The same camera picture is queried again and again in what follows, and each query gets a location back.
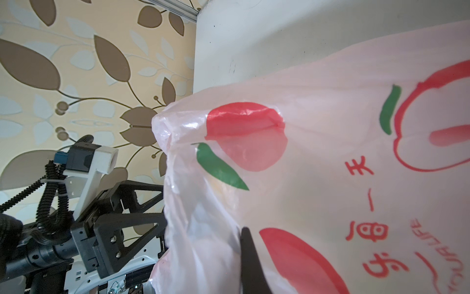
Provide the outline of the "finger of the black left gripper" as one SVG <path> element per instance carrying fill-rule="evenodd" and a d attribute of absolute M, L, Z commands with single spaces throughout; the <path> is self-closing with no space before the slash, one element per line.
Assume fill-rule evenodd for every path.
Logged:
<path fill-rule="evenodd" d="M 164 199 L 164 186 L 127 180 L 119 183 L 117 194 L 124 209 L 144 213 Z"/>
<path fill-rule="evenodd" d="M 163 213 L 105 214 L 94 224 L 99 274 L 121 271 L 153 239 L 164 233 Z"/>

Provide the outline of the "pink plastic bag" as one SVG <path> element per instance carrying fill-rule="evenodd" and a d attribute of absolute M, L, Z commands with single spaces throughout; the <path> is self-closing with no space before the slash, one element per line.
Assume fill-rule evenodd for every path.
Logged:
<path fill-rule="evenodd" d="M 209 88 L 152 127 L 166 154 L 158 294 L 470 291 L 470 23 Z"/>

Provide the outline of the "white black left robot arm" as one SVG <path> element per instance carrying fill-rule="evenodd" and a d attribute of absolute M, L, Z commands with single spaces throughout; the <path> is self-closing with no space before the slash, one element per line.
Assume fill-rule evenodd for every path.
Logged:
<path fill-rule="evenodd" d="M 1 205 L 1 291 L 9 294 L 150 294 L 166 252 L 159 184 L 122 180 L 118 150 L 86 135 L 48 151 L 44 176 Z"/>

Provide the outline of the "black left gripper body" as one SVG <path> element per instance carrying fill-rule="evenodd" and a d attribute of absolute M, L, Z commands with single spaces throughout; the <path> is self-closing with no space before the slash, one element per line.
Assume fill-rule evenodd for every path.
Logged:
<path fill-rule="evenodd" d="M 53 234 L 33 228 L 31 239 L 22 246 L 22 275 L 35 273 L 80 255 L 86 268 L 97 271 L 98 262 L 93 245 L 96 243 L 94 224 L 105 214 L 121 214 L 119 183 L 102 191 L 77 221 L 67 221 L 66 227 Z M 101 278 L 112 274 L 99 274 Z"/>

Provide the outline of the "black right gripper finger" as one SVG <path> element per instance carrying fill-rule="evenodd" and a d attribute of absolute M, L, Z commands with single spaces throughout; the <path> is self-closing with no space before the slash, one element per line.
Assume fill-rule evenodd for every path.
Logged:
<path fill-rule="evenodd" d="M 241 285 L 243 294 L 272 294 L 248 227 L 243 227 L 241 244 Z"/>

